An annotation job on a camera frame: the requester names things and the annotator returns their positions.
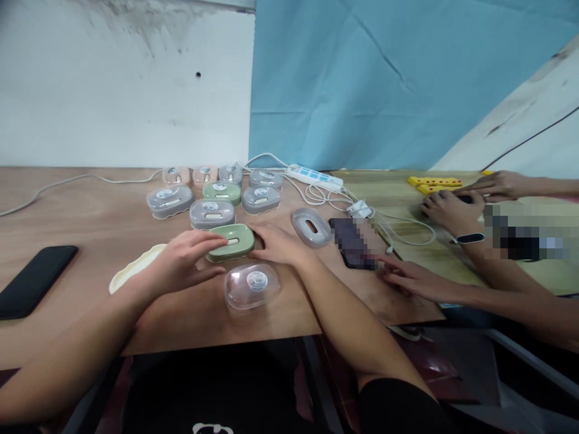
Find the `floor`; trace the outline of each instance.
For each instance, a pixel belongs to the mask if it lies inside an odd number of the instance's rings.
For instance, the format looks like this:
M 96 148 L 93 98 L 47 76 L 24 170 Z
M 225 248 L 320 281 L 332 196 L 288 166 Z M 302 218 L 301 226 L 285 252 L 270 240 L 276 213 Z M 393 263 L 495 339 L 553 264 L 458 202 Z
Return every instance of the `floor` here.
M 437 351 L 436 346 L 432 342 L 426 339 L 411 342 L 395 334 L 393 334 L 393 336 L 406 352 L 438 400 L 472 402 L 472 397 L 464 389 L 460 376 L 452 365 Z M 338 411 L 344 423 L 349 424 L 352 430 L 359 434 L 359 418 L 355 401 L 357 387 L 353 371 L 325 336 L 316 336 L 315 342 L 326 373 L 326 380 L 332 391 Z M 127 357 L 96 434 L 121 433 L 122 409 L 130 387 L 127 373 L 131 363 L 132 359 Z M 0 385 L 13 373 L 14 371 L 0 371 Z M 301 360 L 296 370 L 295 380 L 297 410 L 302 417 L 312 420 L 311 399 L 308 393 L 305 370 L 303 369 Z M 58 428 L 47 429 L 45 432 L 50 434 L 60 432 L 62 425 L 59 423 L 56 426 L 58 426 Z

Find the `white cable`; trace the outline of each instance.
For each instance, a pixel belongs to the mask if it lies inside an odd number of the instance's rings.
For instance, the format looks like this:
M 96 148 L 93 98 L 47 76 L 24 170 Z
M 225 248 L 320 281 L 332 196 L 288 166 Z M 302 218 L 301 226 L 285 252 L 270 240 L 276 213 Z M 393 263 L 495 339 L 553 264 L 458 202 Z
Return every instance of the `white cable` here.
M 273 155 L 271 153 L 263 153 L 263 154 L 260 154 L 256 157 L 253 157 L 251 160 L 249 160 L 247 162 L 247 164 L 249 164 L 252 161 L 257 160 L 258 158 L 263 157 L 263 156 L 270 156 L 271 158 L 275 159 L 275 161 L 277 161 L 278 163 L 284 165 L 285 167 L 289 167 L 289 165 L 287 165 L 286 163 L 284 163 L 283 161 L 281 161 L 279 158 L 277 158 L 275 155 Z M 250 171 L 250 172 L 252 171 L 252 169 L 248 168 L 247 166 L 244 166 L 243 168 Z M 283 170 L 283 168 L 267 168 L 266 170 Z M 306 187 L 305 193 L 304 193 L 296 185 L 296 183 L 292 181 L 292 179 L 290 177 L 288 177 L 286 175 L 282 175 L 282 176 L 284 178 L 286 178 L 298 190 L 303 201 L 308 205 L 319 206 L 319 205 L 323 205 L 323 204 L 328 203 L 328 204 L 330 204 L 331 207 L 333 207 L 339 211 L 346 212 L 345 209 L 338 208 L 333 203 L 334 202 L 345 202 L 345 203 L 348 203 L 350 205 L 353 205 L 354 203 L 358 202 L 358 198 L 350 190 L 348 190 L 344 186 L 342 187 L 342 189 L 339 192 L 336 192 L 336 191 L 329 190 L 327 188 L 324 188 L 324 187 L 316 185 L 316 184 L 309 184 Z M 345 198 L 330 199 L 330 195 L 332 193 L 344 196 Z M 426 223 L 423 223 L 423 222 L 415 220 L 415 219 L 406 218 L 406 217 L 398 217 L 398 216 L 389 215 L 389 214 L 383 213 L 381 211 L 378 211 L 377 209 L 375 209 L 374 207 L 371 207 L 371 206 L 368 206 L 365 208 L 360 208 L 359 211 L 364 210 L 364 209 L 369 209 L 370 211 L 372 211 L 372 213 L 369 215 L 369 218 L 378 217 L 382 221 L 382 223 L 380 223 L 378 221 L 378 219 L 376 219 L 376 224 L 384 231 L 384 234 L 386 235 L 386 238 L 388 239 L 388 243 L 390 244 L 390 247 L 387 250 L 388 253 L 390 253 L 394 250 L 394 240 L 392 240 L 392 235 L 394 237 L 398 238 L 404 244 L 413 245 L 413 246 L 425 246 L 425 245 L 430 244 L 434 240 L 436 240 L 436 232 L 434 231 L 434 229 L 432 227 L 430 227 Z M 411 223 L 416 223 L 416 224 L 422 225 L 430 231 L 432 236 L 430 237 L 430 239 L 428 241 L 422 242 L 422 243 L 416 243 L 416 242 L 408 241 L 408 240 L 404 239 L 403 237 L 401 237 L 400 235 L 398 235 L 398 233 L 392 228 L 392 226 L 390 225 L 390 223 L 388 223 L 388 221 L 385 219 L 385 217 L 398 219 L 398 220 L 404 220 L 404 221 L 408 221 Z
M 42 187 L 40 190 L 38 190 L 38 191 L 34 194 L 34 196 L 32 197 L 32 199 L 30 199 L 28 202 L 26 202 L 25 204 L 22 204 L 22 205 L 20 205 L 20 206 L 18 206 L 18 207 L 16 207 L 16 208 L 12 208 L 12 209 L 10 209 L 10 210 L 7 210 L 7 211 L 4 211 L 4 212 L 0 213 L 0 217 L 7 216 L 7 215 L 9 215 L 9 214 L 15 213 L 15 212 L 17 212 L 17 211 L 20 211 L 21 209 L 26 208 L 27 206 L 29 206 L 30 204 L 32 204 L 35 200 L 37 200 L 37 199 L 38 199 L 38 196 L 40 196 L 40 194 L 41 194 L 42 192 L 48 190 L 49 188 L 56 187 L 56 186 L 59 186 L 59 185 L 62 185 L 62 184 L 66 184 L 66 183 L 69 183 L 69 182 L 71 182 L 71 181 L 74 181 L 74 180 L 77 180 L 77 179 L 80 179 L 80 178 L 99 178 L 99 179 L 101 179 L 101 180 L 103 180 L 103 181 L 106 181 L 106 182 L 108 182 L 108 183 L 111 183 L 111 184 L 137 184 L 137 183 L 146 183 L 146 182 L 151 181 L 157 174 L 161 173 L 162 171 L 163 171 L 163 169 L 160 169 L 160 170 L 156 171 L 155 173 L 153 173 L 153 174 L 152 174 L 149 178 L 147 178 L 146 180 L 135 180 L 135 181 L 113 181 L 113 180 L 106 179 L 106 178 L 103 178 L 103 177 L 100 177 L 100 176 L 97 176 L 97 175 L 89 175 L 89 174 L 79 175 L 79 176 L 76 176 L 76 177 L 74 177 L 74 178 L 69 178 L 69 179 L 66 179 L 66 180 L 63 180 L 63 181 L 56 182 L 56 183 L 54 183 L 54 184 L 47 185 L 46 187 Z

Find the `forearm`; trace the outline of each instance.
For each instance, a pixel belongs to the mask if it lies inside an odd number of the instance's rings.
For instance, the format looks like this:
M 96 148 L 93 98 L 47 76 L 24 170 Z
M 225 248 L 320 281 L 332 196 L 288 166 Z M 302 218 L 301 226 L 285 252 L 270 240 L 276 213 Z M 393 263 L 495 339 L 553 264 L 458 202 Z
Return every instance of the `forearm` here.
M 303 259 L 296 270 L 324 333 L 355 371 L 401 379 L 432 395 L 390 332 L 320 260 Z
M 73 405 L 117 356 L 153 300 L 127 283 L 58 337 L 0 389 L 0 424 L 42 421 Z
M 562 339 L 579 339 L 579 301 L 471 287 L 457 300 Z
M 453 236 L 458 236 L 483 231 L 481 224 L 472 222 L 464 228 L 452 228 L 450 233 Z M 497 254 L 499 251 L 491 250 L 486 246 L 486 243 L 462 244 L 461 247 L 491 287 L 502 289 L 503 291 L 553 297 L 549 290 L 529 276 L 514 261 L 510 259 L 494 259 L 494 255 L 491 254 Z
M 579 196 L 579 180 L 534 178 L 533 196 Z

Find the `blue backdrop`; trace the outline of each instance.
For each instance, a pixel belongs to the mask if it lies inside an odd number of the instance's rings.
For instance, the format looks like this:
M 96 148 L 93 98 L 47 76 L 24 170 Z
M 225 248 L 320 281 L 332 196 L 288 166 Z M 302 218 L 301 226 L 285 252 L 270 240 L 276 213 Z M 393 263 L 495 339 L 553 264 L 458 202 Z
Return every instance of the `blue backdrop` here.
M 428 169 L 578 31 L 577 0 L 258 0 L 250 157 Z

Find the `hand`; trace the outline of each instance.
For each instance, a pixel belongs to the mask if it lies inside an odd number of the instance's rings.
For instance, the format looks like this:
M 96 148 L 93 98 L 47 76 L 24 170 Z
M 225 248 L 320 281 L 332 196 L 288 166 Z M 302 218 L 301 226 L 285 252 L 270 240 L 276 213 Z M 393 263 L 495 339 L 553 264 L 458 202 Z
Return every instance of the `hand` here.
M 448 280 L 414 263 L 401 261 L 394 255 L 379 256 L 384 262 L 383 281 L 398 285 L 402 293 L 419 295 L 435 303 L 462 303 L 473 287 Z
M 468 194 L 472 204 L 462 202 L 448 190 L 441 190 L 428 195 L 420 209 L 454 236 L 480 232 L 478 218 L 484 210 L 484 198 L 476 191 Z
M 265 249 L 252 250 L 248 253 L 250 258 L 293 266 L 317 258 L 309 247 L 277 226 L 272 224 L 249 224 L 248 226 L 265 242 Z
M 213 232 L 185 231 L 171 240 L 153 262 L 127 282 L 145 286 L 154 297 L 198 285 L 225 272 L 220 266 L 199 270 L 195 264 L 211 250 L 226 244 L 224 236 Z
M 490 203 L 506 200 L 516 200 L 525 196 L 540 193 L 541 178 L 531 178 L 515 172 L 498 171 L 483 178 L 474 184 L 454 190 L 455 194 L 477 191 L 481 195 L 488 195 L 485 200 Z

